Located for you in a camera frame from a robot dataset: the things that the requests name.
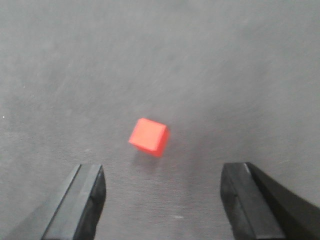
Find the block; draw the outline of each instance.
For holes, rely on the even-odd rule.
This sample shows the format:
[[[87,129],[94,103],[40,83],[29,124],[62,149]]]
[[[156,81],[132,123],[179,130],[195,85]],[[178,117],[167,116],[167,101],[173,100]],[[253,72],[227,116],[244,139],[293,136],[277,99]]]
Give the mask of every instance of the block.
[[[129,143],[138,150],[155,157],[161,157],[169,139],[166,125],[146,118],[140,118],[129,138]]]

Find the gray fabric surface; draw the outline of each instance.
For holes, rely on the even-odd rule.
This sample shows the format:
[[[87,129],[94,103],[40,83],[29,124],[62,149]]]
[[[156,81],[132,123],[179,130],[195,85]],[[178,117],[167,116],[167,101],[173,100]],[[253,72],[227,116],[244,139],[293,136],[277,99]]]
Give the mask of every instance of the gray fabric surface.
[[[232,240],[225,162],[320,206],[320,2],[0,2],[0,237],[102,163],[97,240]],[[170,126],[164,157],[127,141]]]

